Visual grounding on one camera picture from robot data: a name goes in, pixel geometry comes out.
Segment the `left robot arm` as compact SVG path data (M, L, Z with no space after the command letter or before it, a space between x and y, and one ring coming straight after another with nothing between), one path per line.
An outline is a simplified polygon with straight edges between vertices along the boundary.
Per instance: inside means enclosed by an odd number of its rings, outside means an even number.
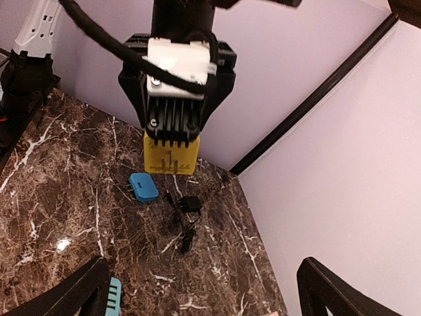
M118 57L118 82L155 144L189 146L232 92L237 56L212 32L231 1L155 1L149 34L120 43L75 1L36 1L2 64L1 147L11 148L53 87L53 38L61 11Z

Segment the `yellow cube socket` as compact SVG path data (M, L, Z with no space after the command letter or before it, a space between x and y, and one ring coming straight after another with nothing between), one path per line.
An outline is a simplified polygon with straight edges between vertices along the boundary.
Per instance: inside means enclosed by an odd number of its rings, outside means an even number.
M192 175L197 165L200 137L188 146L175 142L156 144L147 134L143 137L143 156L145 172L149 174L180 174Z

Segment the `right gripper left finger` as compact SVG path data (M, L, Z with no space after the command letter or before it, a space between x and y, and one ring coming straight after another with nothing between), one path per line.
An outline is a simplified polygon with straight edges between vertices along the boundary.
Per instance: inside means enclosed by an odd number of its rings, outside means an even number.
M111 275L104 257L94 257L54 288L6 315L104 315Z

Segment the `teal power strip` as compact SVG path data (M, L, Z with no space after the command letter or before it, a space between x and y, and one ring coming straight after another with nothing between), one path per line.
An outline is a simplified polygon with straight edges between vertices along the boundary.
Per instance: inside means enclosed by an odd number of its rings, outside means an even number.
M121 315L122 283L117 278L112 277L107 298L105 316Z

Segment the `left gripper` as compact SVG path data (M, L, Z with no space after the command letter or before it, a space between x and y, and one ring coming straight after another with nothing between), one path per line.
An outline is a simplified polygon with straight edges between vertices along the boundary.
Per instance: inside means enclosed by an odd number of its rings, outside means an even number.
M155 145L195 142L233 91L237 54L212 32L180 41L134 34L122 50L118 82Z

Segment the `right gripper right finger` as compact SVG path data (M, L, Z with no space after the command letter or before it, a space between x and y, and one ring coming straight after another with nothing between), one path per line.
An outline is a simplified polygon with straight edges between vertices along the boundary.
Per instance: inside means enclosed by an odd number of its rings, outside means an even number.
M313 257L297 271L302 315L397 315L394 310L365 296Z

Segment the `blue square adapter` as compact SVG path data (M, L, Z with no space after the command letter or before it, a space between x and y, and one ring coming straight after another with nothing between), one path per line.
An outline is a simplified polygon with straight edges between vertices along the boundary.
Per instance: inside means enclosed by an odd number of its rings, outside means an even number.
M150 174L132 173L128 180L139 202L146 203L158 198L159 191Z

